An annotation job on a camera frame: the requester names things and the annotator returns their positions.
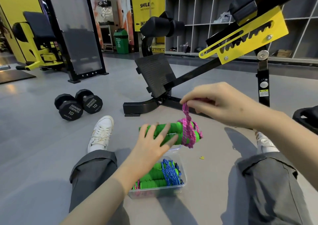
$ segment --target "black hexagonal dumbbell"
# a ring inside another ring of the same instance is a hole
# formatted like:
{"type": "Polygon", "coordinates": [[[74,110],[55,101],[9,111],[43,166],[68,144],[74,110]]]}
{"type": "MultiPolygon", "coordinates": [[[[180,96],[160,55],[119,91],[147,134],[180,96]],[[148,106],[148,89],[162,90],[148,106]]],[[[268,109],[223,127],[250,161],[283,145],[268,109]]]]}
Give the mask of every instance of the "black hexagonal dumbbell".
{"type": "Polygon", "coordinates": [[[101,98],[88,89],[79,90],[75,95],[75,99],[82,104],[83,109],[89,114],[97,113],[103,106],[101,98]]]}
{"type": "Polygon", "coordinates": [[[54,105],[62,119],[68,121],[79,119],[83,114],[81,104],[70,94],[58,95],[54,100],[54,105]]]}

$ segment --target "jump rope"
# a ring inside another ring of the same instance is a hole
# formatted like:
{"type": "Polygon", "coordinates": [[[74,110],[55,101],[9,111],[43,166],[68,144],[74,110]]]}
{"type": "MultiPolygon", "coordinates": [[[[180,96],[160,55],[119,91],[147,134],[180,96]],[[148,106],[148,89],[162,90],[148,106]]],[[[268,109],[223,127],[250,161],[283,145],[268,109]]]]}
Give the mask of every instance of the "jump rope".
{"type": "MultiPolygon", "coordinates": [[[[167,143],[173,136],[178,135],[178,139],[174,145],[184,145],[188,148],[193,148],[193,145],[199,142],[203,138],[202,132],[196,122],[191,120],[189,115],[189,107],[187,103],[182,105],[182,111],[185,114],[185,118],[178,120],[176,123],[171,123],[167,136],[161,143],[161,146],[167,143]]],[[[156,138],[160,132],[164,129],[165,124],[159,124],[154,132],[154,138],[156,138]]],[[[163,159],[161,163],[156,163],[153,168],[142,178],[140,178],[135,185],[135,189],[147,189],[157,187],[167,187],[182,185],[183,181],[180,179],[181,172],[177,163],[173,160],[163,159]]]]}

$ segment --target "yellow banner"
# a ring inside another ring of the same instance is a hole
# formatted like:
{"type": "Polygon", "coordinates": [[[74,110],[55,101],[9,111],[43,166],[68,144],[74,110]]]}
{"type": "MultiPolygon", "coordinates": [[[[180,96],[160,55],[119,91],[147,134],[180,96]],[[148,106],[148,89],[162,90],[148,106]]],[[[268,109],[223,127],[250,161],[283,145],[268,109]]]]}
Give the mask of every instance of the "yellow banner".
{"type": "Polygon", "coordinates": [[[165,11],[165,0],[132,0],[135,31],[140,31],[152,16],[160,16],[165,11]]]}

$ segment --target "white sneaker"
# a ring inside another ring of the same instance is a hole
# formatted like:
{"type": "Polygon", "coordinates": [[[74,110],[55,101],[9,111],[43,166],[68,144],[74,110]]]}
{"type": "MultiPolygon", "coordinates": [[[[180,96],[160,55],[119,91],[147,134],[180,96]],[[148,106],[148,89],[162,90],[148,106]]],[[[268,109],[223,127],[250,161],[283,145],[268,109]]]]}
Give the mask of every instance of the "white sneaker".
{"type": "Polygon", "coordinates": [[[98,120],[89,141],[87,152],[95,150],[107,150],[109,137],[114,128],[114,119],[111,116],[104,116],[98,120]]]}
{"type": "Polygon", "coordinates": [[[264,154],[268,152],[279,152],[273,142],[267,138],[263,133],[255,131],[257,141],[257,154],[264,154]]]}

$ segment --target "black rubber mat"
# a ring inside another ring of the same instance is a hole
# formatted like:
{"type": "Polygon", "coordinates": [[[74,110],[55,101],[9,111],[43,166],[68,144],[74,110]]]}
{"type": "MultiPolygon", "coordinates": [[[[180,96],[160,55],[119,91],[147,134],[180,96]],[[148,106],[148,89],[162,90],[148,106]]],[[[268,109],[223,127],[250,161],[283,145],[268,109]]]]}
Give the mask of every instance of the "black rubber mat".
{"type": "Polygon", "coordinates": [[[163,86],[176,78],[163,53],[138,58],[135,62],[154,98],[164,94],[166,90],[163,86]]]}
{"type": "Polygon", "coordinates": [[[36,78],[36,76],[21,70],[0,71],[0,84],[15,82],[29,78],[36,78]]]}

